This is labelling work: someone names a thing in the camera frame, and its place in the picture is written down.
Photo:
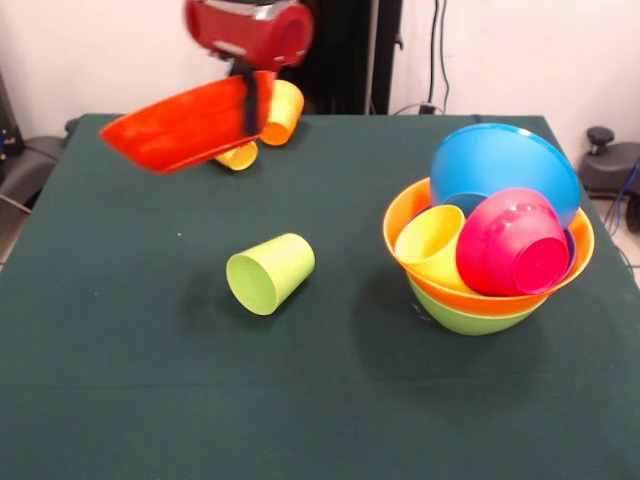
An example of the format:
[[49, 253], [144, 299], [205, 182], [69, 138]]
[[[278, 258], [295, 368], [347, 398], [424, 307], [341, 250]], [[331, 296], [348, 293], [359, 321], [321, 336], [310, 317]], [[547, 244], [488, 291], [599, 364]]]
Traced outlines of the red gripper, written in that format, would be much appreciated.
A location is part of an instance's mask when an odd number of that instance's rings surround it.
[[242, 73], [244, 122], [246, 134], [258, 136], [260, 84], [254, 68], [280, 70], [303, 60], [314, 33], [310, 8], [298, 1], [187, 1], [184, 15], [196, 43], [252, 66]]

